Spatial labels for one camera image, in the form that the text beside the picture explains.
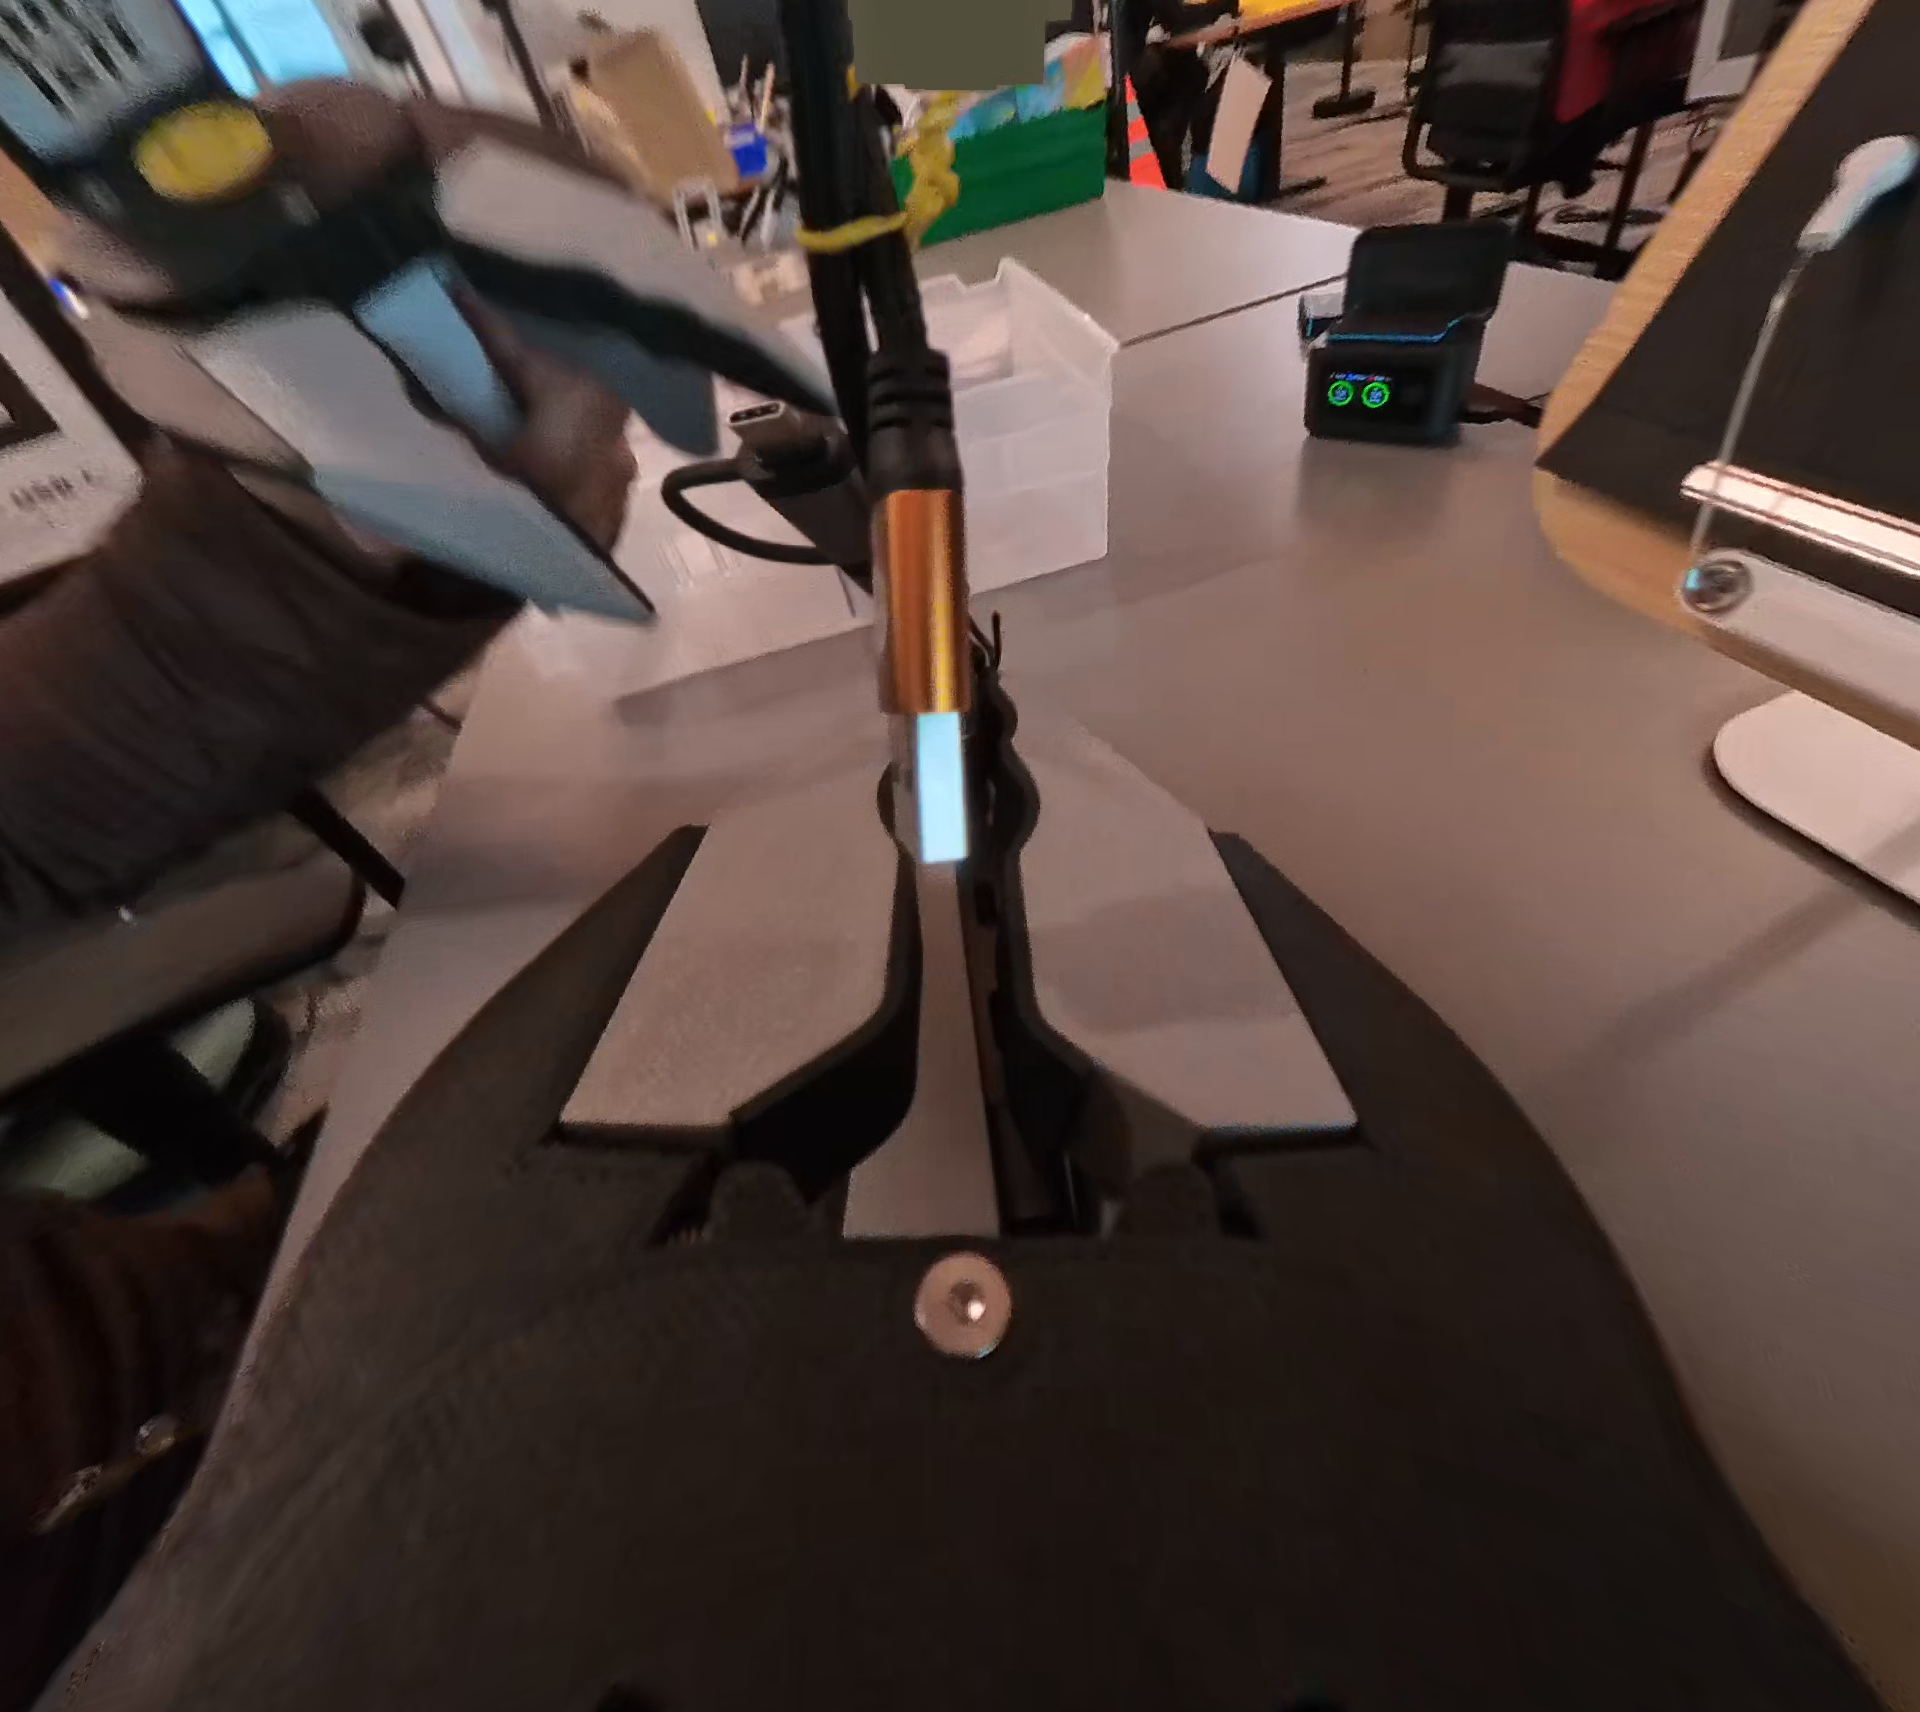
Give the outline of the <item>computer monitor with silver stand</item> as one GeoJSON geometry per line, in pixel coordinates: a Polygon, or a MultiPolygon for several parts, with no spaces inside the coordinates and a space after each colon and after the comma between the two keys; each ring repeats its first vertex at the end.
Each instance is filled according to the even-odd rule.
{"type": "Polygon", "coordinates": [[[1732,798],[1918,900],[1918,0],[1783,0],[1547,406],[1535,506],[1591,589],[1783,691],[1732,798]]]}

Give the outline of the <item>black office chair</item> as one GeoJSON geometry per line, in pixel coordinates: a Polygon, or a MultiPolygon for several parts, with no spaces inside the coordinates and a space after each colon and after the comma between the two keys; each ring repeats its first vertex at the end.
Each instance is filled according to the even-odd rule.
{"type": "Polygon", "coordinates": [[[1652,33],[1601,34],[1596,104],[1564,114],[1558,93],[1572,59],[1572,0],[1428,0],[1428,48],[1405,130],[1413,181],[1441,184],[1444,222],[1471,218],[1479,195],[1523,195],[1514,255],[1588,266],[1619,278],[1634,189],[1669,91],[1654,80],[1652,33]],[[1551,184],[1585,191],[1611,140],[1632,136],[1629,162],[1601,243],[1546,234],[1551,184]]]}

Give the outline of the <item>green plastic bin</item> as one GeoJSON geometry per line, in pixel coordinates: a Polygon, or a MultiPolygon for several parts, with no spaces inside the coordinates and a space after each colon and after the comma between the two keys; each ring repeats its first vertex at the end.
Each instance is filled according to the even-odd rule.
{"type": "Polygon", "coordinates": [[[1110,94],[1101,75],[1077,93],[1061,80],[963,93],[951,139],[960,193],[923,234],[927,245],[1101,198],[1110,171],[1110,94]]]}

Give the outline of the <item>clear plastic bin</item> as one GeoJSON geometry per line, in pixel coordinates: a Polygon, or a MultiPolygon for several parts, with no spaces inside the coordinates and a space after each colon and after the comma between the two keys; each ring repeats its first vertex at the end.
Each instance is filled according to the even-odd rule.
{"type": "MultiPolygon", "coordinates": [[[[1104,557],[1119,340],[1020,260],[923,286],[931,342],[948,355],[966,477],[975,600],[1104,557]]],[[[627,699],[873,624],[843,572],[720,547],[662,505],[670,453],[638,439],[640,484],[619,560],[659,621],[598,647],[599,683],[627,699]]]]}

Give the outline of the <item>person's left forearm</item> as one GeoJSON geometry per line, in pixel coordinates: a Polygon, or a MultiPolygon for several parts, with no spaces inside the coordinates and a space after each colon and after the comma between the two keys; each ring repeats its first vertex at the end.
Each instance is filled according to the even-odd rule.
{"type": "Polygon", "coordinates": [[[521,604],[349,557],[161,448],[98,548],[4,616],[4,947],[131,905],[467,669],[521,604]]]}

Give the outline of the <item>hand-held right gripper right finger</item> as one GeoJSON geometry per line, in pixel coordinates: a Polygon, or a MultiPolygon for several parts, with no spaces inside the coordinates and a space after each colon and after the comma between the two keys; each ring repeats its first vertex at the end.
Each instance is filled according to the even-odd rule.
{"type": "Polygon", "coordinates": [[[979,691],[979,1066],[995,1206],[1337,1144],[1356,1106],[1208,824],[1111,745],[979,691]]]}

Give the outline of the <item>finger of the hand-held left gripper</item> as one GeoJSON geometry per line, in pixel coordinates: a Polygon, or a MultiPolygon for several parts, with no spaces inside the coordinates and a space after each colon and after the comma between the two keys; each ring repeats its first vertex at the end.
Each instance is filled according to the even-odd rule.
{"type": "Polygon", "coordinates": [[[347,310],[246,308],[184,351],[349,524],[545,613],[658,616],[604,547],[499,467],[523,411],[445,260],[413,260],[347,310]]]}
{"type": "Polygon", "coordinates": [[[821,356],[621,188],[474,140],[441,162],[441,224],[463,281],[519,340],[593,378],[677,451],[720,451],[717,381],[841,415],[821,356]]]}

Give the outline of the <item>grey usb-c adapter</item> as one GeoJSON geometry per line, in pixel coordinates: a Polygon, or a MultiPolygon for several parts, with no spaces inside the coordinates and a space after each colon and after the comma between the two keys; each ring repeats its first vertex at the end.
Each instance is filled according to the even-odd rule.
{"type": "Polygon", "coordinates": [[[841,420],[791,404],[736,407],[727,427],[734,451],[680,464],[659,482],[659,500],[710,543],[768,567],[841,572],[873,591],[873,508],[867,477],[841,420]],[[757,502],[798,534],[776,542],[707,516],[693,496],[743,484],[757,502]]]}

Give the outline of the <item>black charging case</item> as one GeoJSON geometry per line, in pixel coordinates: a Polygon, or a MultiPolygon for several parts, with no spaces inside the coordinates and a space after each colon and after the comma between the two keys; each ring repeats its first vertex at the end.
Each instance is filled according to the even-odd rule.
{"type": "Polygon", "coordinates": [[[1298,299],[1310,437],[1454,444],[1510,254],[1500,221],[1360,232],[1346,278],[1298,299]]]}

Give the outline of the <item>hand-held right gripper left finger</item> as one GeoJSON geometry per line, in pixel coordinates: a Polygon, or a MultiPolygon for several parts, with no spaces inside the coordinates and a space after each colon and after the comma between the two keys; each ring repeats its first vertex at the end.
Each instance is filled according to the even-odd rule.
{"type": "Polygon", "coordinates": [[[702,833],[562,1136],[768,1163],[810,1199],[885,1144],[916,1094],[921,932],[879,794],[843,764],[702,833]]]}

